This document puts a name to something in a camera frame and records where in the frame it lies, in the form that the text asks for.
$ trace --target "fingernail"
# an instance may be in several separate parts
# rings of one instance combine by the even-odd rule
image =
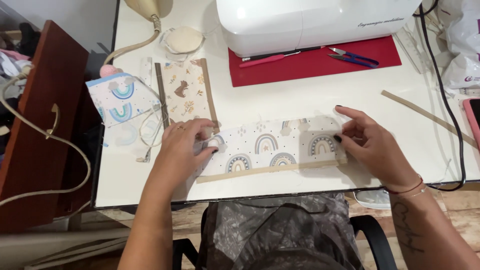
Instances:
[[[333,139],[335,139],[335,141],[341,143],[342,142],[342,138],[340,138],[340,136],[338,135],[333,135]]]

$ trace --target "chair armrest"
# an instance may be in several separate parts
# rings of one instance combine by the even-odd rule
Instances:
[[[173,240],[172,270],[181,270],[181,258],[183,254],[187,256],[193,266],[197,264],[198,252],[190,239]]]
[[[377,270],[397,270],[387,237],[378,221],[369,215],[351,217],[353,231],[362,231],[367,238],[377,265]]]

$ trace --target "red mat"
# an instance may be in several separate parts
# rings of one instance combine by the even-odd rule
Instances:
[[[239,67],[242,63],[241,58],[228,49],[232,85],[233,87],[251,86],[371,69],[328,56],[327,54],[335,54],[328,47],[377,60],[380,63],[377,68],[402,64],[392,36],[329,45],[322,49],[301,52],[282,60],[246,68]]]

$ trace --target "black cord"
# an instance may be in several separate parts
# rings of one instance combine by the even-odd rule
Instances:
[[[430,12],[432,12],[432,11],[437,7],[437,5],[438,5],[438,0],[435,0],[435,2],[433,2],[432,7],[431,7],[429,10],[425,11],[425,12],[423,13],[423,15],[425,16],[425,15],[429,14]],[[415,14],[415,13],[413,13],[413,16],[414,16],[414,17],[420,17],[420,16],[422,16],[422,11],[423,11],[422,4],[420,4],[420,11],[421,11],[420,14]]]
[[[455,116],[453,115],[452,110],[450,109],[450,106],[448,105],[447,97],[445,95],[445,89],[444,89],[444,84],[442,82],[442,77],[440,76],[440,72],[438,71],[438,66],[437,66],[437,61],[435,60],[435,56],[433,55],[432,48],[430,47],[430,42],[428,41],[428,36],[427,36],[427,26],[425,24],[425,14],[423,13],[423,7],[422,4],[420,4],[420,21],[421,21],[421,28],[423,30],[423,36],[425,38],[425,44],[427,45],[428,52],[430,53],[430,56],[432,58],[433,66],[435,67],[435,72],[437,73],[437,79],[438,79],[438,85],[440,86],[440,93],[442,94],[442,99],[445,104],[445,108],[447,109],[448,115],[450,115],[450,118],[452,118],[453,125],[455,126],[456,133],[458,135],[458,147],[460,148],[460,170],[462,172],[462,180],[458,186],[456,186],[453,189],[444,189],[444,188],[439,188],[436,186],[430,186],[431,188],[438,189],[441,191],[455,191],[457,189],[460,189],[463,187],[465,184],[466,176],[465,176],[465,162],[463,160],[463,137],[462,137],[462,131],[460,130],[460,126],[458,125]]]

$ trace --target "sewing machine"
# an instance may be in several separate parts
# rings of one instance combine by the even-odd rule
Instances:
[[[239,57],[388,36],[421,0],[216,0],[223,36]]]

